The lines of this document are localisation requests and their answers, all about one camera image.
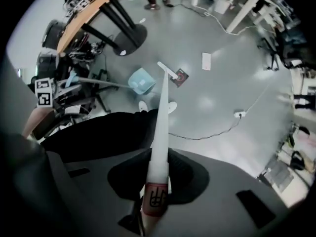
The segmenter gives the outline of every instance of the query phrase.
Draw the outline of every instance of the black pad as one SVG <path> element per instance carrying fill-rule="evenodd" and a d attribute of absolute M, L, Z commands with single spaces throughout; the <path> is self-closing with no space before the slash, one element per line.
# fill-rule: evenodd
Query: black pad
<path fill-rule="evenodd" d="M 236 193 L 257 228 L 262 228 L 275 219 L 276 215 L 250 190 Z"/>
<path fill-rule="evenodd" d="M 150 157 L 151 149 L 148 149 L 109 171 L 108 181 L 119 197 L 134 201 L 139 199 Z M 168 204 L 190 203 L 203 193 L 209 183 L 209 174 L 202 165 L 172 149 L 168 151 L 168 163 L 172 188 Z"/>

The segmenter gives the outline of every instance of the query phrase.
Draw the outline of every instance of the black chair base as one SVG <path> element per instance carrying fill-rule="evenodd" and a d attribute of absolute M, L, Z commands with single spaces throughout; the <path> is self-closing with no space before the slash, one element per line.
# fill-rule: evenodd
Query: black chair base
<path fill-rule="evenodd" d="M 139 46 L 136 47 L 123 32 L 120 32 L 114 39 L 114 42 L 120 47 L 120 50 L 113 49 L 116 55 L 121 56 L 122 50 L 126 51 L 125 55 L 129 55 L 135 52 L 145 42 L 146 37 L 147 37 L 147 29 L 145 26 L 137 24 L 136 28 L 132 29 L 132 31 L 133 31 L 133 35 L 136 37 L 136 39 L 139 42 Z"/>

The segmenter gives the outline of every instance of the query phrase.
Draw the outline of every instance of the white cable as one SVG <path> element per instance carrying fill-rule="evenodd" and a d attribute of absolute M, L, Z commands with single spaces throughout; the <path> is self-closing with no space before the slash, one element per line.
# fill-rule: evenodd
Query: white cable
<path fill-rule="evenodd" d="M 206 17 L 212 16 L 213 18 L 215 18 L 216 21 L 217 21 L 217 23 L 218 23 L 218 24 L 221 26 L 221 28 L 223 29 L 223 31 L 224 31 L 225 33 L 227 33 L 227 34 L 230 34 L 230 35 L 238 36 L 239 34 L 241 34 L 242 32 L 244 32 L 244 31 L 245 31 L 246 29 L 248 29 L 248 28 L 257 27 L 257 26 L 246 26 L 245 28 L 243 28 L 242 30 L 240 30 L 238 33 L 232 34 L 232 33 L 227 32 L 227 31 L 225 30 L 225 28 L 223 27 L 223 25 L 221 24 L 221 22 L 219 22 L 219 20 L 217 19 L 217 17 L 215 17 L 214 15 L 212 15 L 211 13 L 209 13 L 209 11 L 208 11 L 207 9 L 202 8 L 202 7 L 199 7 L 199 6 L 194 6 L 194 7 L 195 7 L 195 8 L 198 8 L 198 9 L 202 9 L 202 10 L 207 11 L 207 12 L 205 12 L 205 13 L 203 13 L 203 14 L 204 14 Z"/>
<path fill-rule="evenodd" d="M 255 106 L 256 103 L 258 103 L 259 99 L 263 96 L 263 94 L 268 90 L 268 88 L 270 87 L 270 85 L 273 83 L 274 80 L 271 80 L 270 83 L 268 83 L 268 85 L 266 86 L 266 88 L 261 92 L 261 94 L 257 97 L 257 99 L 253 102 L 252 105 L 250 105 L 248 107 L 248 109 L 245 110 L 246 114 L 250 111 L 250 109 L 252 107 Z"/>

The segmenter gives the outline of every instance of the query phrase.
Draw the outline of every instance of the sneaker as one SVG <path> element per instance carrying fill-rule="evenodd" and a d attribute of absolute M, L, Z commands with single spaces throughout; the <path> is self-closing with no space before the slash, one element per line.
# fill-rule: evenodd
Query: sneaker
<path fill-rule="evenodd" d="M 258 14 L 254 12 L 253 10 L 251 11 L 252 16 L 256 17 Z"/>
<path fill-rule="evenodd" d="M 145 10 L 159 10 L 160 6 L 158 4 L 147 4 L 144 6 Z"/>
<path fill-rule="evenodd" d="M 174 5 L 170 2 L 170 0 L 162 0 L 164 6 L 167 6 L 167 7 L 174 7 Z"/>
<path fill-rule="evenodd" d="M 170 102 L 168 104 L 168 114 L 174 112 L 174 110 L 177 108 L 178 104 L 174 101 Z"/>
<path fill-rule="evenodd" d="M 148 112 L 148 106 L 144 101 L 140 101 L 138 103 L 138 108 L 139 108 L 140 112 L 142 112 L 142 111 Z"/>

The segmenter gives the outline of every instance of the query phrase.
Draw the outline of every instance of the cable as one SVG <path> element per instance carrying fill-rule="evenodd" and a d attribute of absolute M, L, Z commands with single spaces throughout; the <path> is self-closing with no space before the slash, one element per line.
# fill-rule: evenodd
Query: cable
<path fill-rule="evenodd" d="M 281 148 L 281 151 L 285 152 L 288 156 L 292 156 L 289 152 L 285 151 L 284 149 Z"/>
<path fill-rule="evenodd" d="M 198 9 L 202 9 L 202 10 L 207 11 L 207 12 L 204 12 L 204 13 L 199 13 L 198 11 L 194 10 L 193 8 L 187 7 L 187 6 L 183 5 L 182 3 L 179 3 L 179 4 L 175 5 L 174 7 L 176 7 L 176 6 L 178 6 L 178 5 L 181 5 L 182 7 L 186 8 L 186 9 L 189 9 L 189 10 L 194 11 L 195 13 L 197 13 L 197 14 L 198 14 L 199 16 L 201 16 L 201 17 L 208 17 L 208 16 L 211 16 L 211 17 L 215 18 L 216 21 L 217 21 L 217 23 L 218 23 L 218 24 L 221 26 L 221 28 L 223 29 L 223 31 L 224 31 L 225 33 L 227 33 L 227 34 L 230 34 L 230 35 L 238 36 L 239 34 L 243 33 L 243 32 L 244 32 L 246 29 L 248 29 L 248 28 L 255 28 L 255 27 L 257 27 L 257 26 L 246 26 L 245 28 L 243 28 L 242 30 L 240 30 L 240 31 L 239 31 L 238 33 L 236 33 L 236 34 L 229 33 L 229 32 L 227 32 L 226 29 L 223 27 L 223 25 L 222 25 L 221 22 L 218 20 L 218 18 L 215 17 L 214 15 L 212 15 L 211 13 L 209 13 L 209 11 L 208 11 L 207 9 L 202 8 L 202 7 L 199 7 L 199 6 L 194 6 L 194 8 L 198 8 Z M 264 29 L 263 27 L 262 27 L 262 29 L 263 29 L 264 31 L 266 31 L 266 32 L 269 32 L 269 33 L 273 33 L 273 34 L 274 34 L 274 32 L 269 31 L 269 30 L 266 30 L 266 29 Z"/>
<path fill-rule="evenodd" d="M 274 82 L 274 80 L 271 80 L 270 83 L 268 83 L 268 85 L 266 86 L 266 88 L 261 92 L 261 94 L 257 97 L 257 99 L 253 102 L 252 105 L 250 105 L 248 107 L 248 109 L 245 110 L 246 113 L 248 113 L 250 111 L 250 109 L 252 107 L 255 106 L 256 103 L 258 103 L 259 99 L 263 96 L 263 94 L 268 90 L 268 88 L 270 87 L 270 85 Z"/>
<path fill-rule="evenodd" d="M 239 118 L 237 124 L 232 125 L 228 130 L 222 131 L 222 132 L 220 132 L 220 133 L 212 134 L 212 135 L 207 136 L 207 137 L 201 137 L 201 138 L 198 138 L 198 139 L 197 139 L 197 138 L 189 138 L 189 137 L 185 137 L 185 136 L 180 136 L 180 135 L 177 135 L 177 134 L 174 134 L 174 133 L 169 133 L 169 134 L 172 135 L 172 136 L 178 137 L 178 138 L 185 139 L 185 140 L 206 140 L 206 139 L 209 139 L 209 138 L 212 138 L 212 137 L 219 136 L 219 135 L 221 135 L 221 134 L 223 134 L 223 133 L 228 133 L 228 132 L 230 132 L 233 128 L 235 128 L 236 126 L 239 125 L 239 122 L 240 122 L 240 120 L 241 120 L 241 115 L 239 115 L 239 117 L 240 117 L 240 118 Z"/>

